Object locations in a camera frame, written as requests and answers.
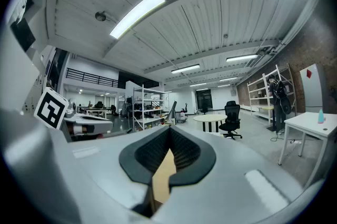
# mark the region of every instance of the person wearing black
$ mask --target person wearing black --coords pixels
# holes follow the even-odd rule
[[[277,84],[278,80],[276,79],[274,74],[271,74],[268,77],[269,80],[269,96],[273,96],[273,104],[274,104],[274,112],[275,112],[275,120],[276,120],[276,131],[275,134],[281,135],[284,133],[285,127],[285,113],[282,111],[280,99],[278,99],[274,93],[274,87]]]

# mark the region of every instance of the chair base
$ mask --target chair base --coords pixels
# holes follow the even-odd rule
[[[239,135],[236,131],[233,131],[233,132],[235,132],[236,134],[233,134],[232,131],[229,131],[227,134],[223,134],[223,136],[225,138],[232,138],[233,140],[235,140],[234,136],[240,137],[240,139],[242,139],[242,136]]]

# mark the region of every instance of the refrigerator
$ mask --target refrigerator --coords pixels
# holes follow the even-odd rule
[[[324,69],[321,65],[313,64],[300,71],[305,98],[306,112],[326,112],[328,90]]]

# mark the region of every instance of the person's hair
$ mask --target person's hair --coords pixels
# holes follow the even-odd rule
[[[274,74],[270,74],[269,77],[268,77],[268,80],[269,80],[269,79],[274,79],[274,80],[276,80],[276,77],[275,77]]]

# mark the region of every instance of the brick wall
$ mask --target brick wall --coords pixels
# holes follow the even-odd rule
[[[297,111],[305,112],[305,100],[300,70],[316,63],[324,68],[326,84],[329,90],[337,90],[337,22],[332,9],[326,1],[321,0],[314,13],[297,36],[266,66],[237,86],[239,103],[250,106],[247,83],[270,73],[275,65],[285,66],[289,63],[293,76]],[[329,96],[327,113],[337,113],[337,103]]]

